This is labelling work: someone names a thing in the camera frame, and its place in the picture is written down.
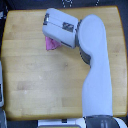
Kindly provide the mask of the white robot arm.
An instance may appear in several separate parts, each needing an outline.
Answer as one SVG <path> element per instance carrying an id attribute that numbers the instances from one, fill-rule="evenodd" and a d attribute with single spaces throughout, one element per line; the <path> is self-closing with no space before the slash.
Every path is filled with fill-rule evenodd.
<path id="1" fill-rule="evenodd" d="M 82 59 L 90 66 L 82 88 L 83 116 L 112 116 L 112 85 L 103 21 L 94 14 L 78 21 L 74 16 L 50 8 L 42 31 L 46 37 L 67 47 L 78 46 Z"/>

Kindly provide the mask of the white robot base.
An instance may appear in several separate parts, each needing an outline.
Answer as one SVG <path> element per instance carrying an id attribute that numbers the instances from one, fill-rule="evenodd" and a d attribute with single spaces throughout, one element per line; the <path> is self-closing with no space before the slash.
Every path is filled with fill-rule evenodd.
<path id="1" fill-rule="evenodd" d="M 128 128 L 128 126 L 120 118 L 100 115 L 86 117 L 82 128 Z"/>

